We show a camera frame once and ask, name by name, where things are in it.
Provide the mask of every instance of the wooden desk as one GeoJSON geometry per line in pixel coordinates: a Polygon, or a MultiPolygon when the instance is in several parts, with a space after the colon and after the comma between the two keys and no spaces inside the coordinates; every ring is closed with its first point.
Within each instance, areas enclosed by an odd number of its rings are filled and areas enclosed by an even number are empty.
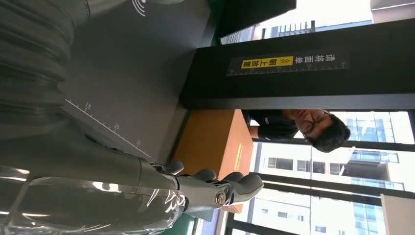
{"type": "MultiPolygon", "coordinates": [[[[239,171],[249,173],[254,144],[240,110],[192,111],[174,159],[182,161],[182,174],[210,168],[219,180],[239,171]]],[[[242,205],[224,208],[241,213],[242,205]]]]}

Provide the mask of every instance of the transparent plastic cover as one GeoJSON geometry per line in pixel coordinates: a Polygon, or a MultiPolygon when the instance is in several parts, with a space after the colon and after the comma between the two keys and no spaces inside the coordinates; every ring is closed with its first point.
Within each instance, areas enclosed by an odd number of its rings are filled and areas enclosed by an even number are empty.
{"type": "Polygon", "coordinates": [[[0,234],[156,235],[185,206],[177,190],[56,177],[26,182],[28,174],[0,166],[0,234]]]}

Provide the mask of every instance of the yellow label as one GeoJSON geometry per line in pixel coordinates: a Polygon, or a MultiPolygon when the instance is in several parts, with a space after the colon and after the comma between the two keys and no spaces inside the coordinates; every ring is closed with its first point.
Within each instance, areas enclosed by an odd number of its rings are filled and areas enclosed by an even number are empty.
{"type": "Polygon", "coordinates": [[[256,69],[277,66],[291,66],[294,62],[294,56],[262,58],[242,61],[242,69],[256,69]]]}
{"type": "Polygon", "coordinates": [[[235,161],[235,167],[234,167],[235,170],[239,169],[239,163],[241,162],[241,157],[242,157],[242,147],[243,146],[240,143],[238,147],[238,153],[236,154],[236,161],[235,161]]]}

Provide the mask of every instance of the man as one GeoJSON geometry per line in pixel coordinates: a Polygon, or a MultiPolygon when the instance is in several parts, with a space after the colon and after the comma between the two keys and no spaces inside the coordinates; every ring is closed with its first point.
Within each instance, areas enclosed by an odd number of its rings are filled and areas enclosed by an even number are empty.
{"type": "Polygon", "coordinates": [[[301,131],[307,141],[321,152],[328,153],[349,139],[349,128],[336,116],[321,109],[243,110],[247,123],[253,119],[259,126],[249,126],[252,138],[289,140],[301,131]]]}

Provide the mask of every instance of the black shirt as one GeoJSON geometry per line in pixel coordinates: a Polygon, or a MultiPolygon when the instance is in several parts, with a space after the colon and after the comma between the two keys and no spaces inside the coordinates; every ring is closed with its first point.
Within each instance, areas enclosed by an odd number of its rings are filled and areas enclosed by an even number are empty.
{"type": "Polygon", "coordinates": [[[244,110],[245,118],[258,122],[258,137],[269,141],[292,139],[299,131],[295,122],[282,116],[282,110],[244,110]]]}

